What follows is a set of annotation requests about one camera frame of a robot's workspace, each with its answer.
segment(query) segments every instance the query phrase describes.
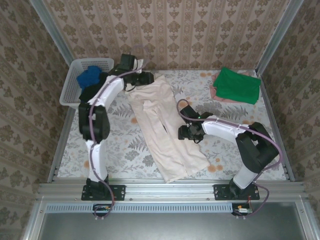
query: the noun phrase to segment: blue towel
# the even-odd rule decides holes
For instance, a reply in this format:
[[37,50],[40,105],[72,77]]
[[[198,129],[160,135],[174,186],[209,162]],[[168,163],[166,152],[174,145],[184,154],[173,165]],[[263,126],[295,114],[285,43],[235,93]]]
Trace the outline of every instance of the blue towel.
[[99,75],[101,73],[101,69],[97,66],[89,66],[87,70],[81,73],[76,80],[78,81],[80,88],[82,91],[91,85],[98,84],[100,79]]

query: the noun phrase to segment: plastic basket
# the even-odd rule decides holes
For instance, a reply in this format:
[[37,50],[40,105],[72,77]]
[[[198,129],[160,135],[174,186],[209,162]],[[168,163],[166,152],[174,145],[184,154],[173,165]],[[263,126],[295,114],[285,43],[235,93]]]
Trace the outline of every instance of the plastic basket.
[[109,72],[114,67],[112,58],[81,58],[72,61],[60,95],[60,104],[77,109],[80,104],[81,88],[77,77],[89,66],[98,66],[103,72]]

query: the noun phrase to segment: damask wallpaper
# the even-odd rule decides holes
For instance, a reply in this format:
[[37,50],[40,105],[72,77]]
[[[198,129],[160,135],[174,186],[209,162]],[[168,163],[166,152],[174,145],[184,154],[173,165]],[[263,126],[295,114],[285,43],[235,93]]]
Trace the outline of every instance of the damask wallpaper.
[[320,1],[305,0],[262,75],[291,167],[320,219]]
[[289,0],[44,2],[75,59],[117,62],[143,44],[148,68],[168,70],[254,69]]
[[0,239],[19,239],[64,124],[68,66],[27,0],[0,1]]

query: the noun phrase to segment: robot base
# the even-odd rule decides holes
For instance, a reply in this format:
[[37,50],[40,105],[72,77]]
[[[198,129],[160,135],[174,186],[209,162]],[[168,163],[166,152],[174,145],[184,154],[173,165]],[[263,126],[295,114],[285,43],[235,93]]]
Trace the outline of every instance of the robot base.
[[[126,185],[109,185],[115,201],[124,201],[126,195]],[[108,188],[102,182],[91,181],[86,179],[86,185],[83,186],[82,201],[111,201],[111,195]]]
[[213,185],[214,199],[216,201],[225,201],[225,200],[248,200],[250,196],[251,200],[259,200],[259,190],[256,185],[251,183],[241,193],[236,197],[230,189],[230,184],[215,184]]

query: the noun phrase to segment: pink towel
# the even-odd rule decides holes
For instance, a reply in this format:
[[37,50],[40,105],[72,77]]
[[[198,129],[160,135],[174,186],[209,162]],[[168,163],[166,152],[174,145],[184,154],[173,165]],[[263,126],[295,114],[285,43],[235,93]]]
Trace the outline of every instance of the pink towel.
[[[212,81],[213,83],[215,83],[218,75],[220,74],[220,72],[212,75]],[[243,75],[246,75],[246,76],[250,76],[249,72],[244,72],[244,73],[241,73]],[[219,96],[217,96],[217,88],[213,86],[213,83],[212,85],[210,85],[210,95],[211,95],[211,98],[214,99],[214,100],[217,100],[219,102],[223,102],[223,103],[232,103],[232,104],[241,104],[243,102],[241,101],[233,101],[231,99],[226,99],[226,98],[221,98]]]

